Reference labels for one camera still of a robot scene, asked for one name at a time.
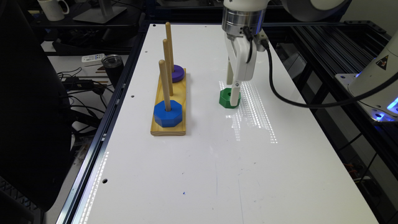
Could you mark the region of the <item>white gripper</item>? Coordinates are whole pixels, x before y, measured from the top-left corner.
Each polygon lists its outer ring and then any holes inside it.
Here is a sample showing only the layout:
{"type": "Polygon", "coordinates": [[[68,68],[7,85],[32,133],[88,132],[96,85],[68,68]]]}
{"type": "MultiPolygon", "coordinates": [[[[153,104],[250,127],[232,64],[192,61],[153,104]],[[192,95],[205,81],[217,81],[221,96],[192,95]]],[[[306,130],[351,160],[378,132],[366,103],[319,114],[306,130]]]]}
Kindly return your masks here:
{"type": "Polygon", "coordinates": [[[245,36],[233,36],[225,33],[228,51],[228,69],[226,84],[231,86],[230,105],[237,106],[240,94],[240,82],[249,81],[254,74],[257,52],[265,51],[262,40],[268,40],[265,32],[254,35],[250,42],[245,36]]]}

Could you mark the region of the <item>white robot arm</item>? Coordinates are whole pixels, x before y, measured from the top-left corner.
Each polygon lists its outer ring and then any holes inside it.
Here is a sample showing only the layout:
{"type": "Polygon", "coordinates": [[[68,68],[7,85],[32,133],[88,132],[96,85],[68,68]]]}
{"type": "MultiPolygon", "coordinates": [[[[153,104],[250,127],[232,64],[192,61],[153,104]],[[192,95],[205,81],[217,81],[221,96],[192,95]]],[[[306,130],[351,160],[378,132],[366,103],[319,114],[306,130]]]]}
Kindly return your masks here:
{"type": "MultiPolygon", "coordinates": [[[[231,86],[230,105],[238,106],[240,87],[254,74],[258,52],[265,51],[261,41],[266,40],[262,22],[266,0],[229,0],[223,8],[222,29],[228,51],[227,84],[231,86]]],[[[303,22],[322,20],[346,4],[345,0],[282,0],[284,9],[303,22]]]]}

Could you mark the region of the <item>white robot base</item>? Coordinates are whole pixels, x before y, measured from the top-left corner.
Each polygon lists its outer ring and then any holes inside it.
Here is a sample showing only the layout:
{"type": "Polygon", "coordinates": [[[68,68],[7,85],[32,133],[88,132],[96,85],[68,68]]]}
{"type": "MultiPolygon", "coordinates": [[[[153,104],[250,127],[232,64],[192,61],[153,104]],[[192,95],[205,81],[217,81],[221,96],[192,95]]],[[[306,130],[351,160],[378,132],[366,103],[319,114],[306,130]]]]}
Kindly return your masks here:
{"type": "MultiPolygon", "coordinates": [[[[363,93],[382,85],[397,73],[397,34],[360,73],[339,73],[335,78],[351,96],[363,93]]],[[[397,81],[383,90],[359,101],[374,122],[397,121],[397,81]]]]}

